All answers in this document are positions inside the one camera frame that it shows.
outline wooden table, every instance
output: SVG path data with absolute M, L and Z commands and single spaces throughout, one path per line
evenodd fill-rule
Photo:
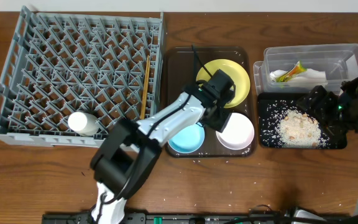
M 159 17 L 159 13 L 94 12 Z M 0 12 L 0 75 L 18 12 Z M 167 49 L 235 45 L 250 67 L 267 47 L 358 43 L 358 14 L 166 13 Z M 252 97 L 256 97 L 252 85 Z M 352 213 L 358 195 L 358 135 L 343 150 L 267 149 L 247 159 L 174 159 L 163 152 L 130 208 L 159 213 L 246 213 L 301 205 Z M 86 147 L 8 146 L 0 141 L 0 223 L 40 223 L 45 212 L 77 212 L 96 201 Z

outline white cup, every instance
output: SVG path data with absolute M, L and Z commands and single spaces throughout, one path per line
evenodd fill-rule
M 68 127 L 82 136 L 92 136 L 99 130 L 96 120 L 92 114 L 77 111 L 68 117 Z

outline white bowl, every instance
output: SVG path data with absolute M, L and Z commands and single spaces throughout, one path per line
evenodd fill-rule
M 228 149 L 240 150 L 254 139 L 254 125 L 243 114 L 232 113 L 222 133 L 216 131 L 219 142 Z

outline white wall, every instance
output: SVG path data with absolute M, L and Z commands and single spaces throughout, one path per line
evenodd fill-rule
M 358 12 L 358 0 L 0 0 L 0 11 Z

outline blue bowl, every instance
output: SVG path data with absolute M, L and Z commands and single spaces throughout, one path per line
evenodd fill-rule
M 176 152 L 191 153 L 201 147 L 204 142 L 204 128 L 193 124 L 176 134 L 168 141 L 169 146 Z

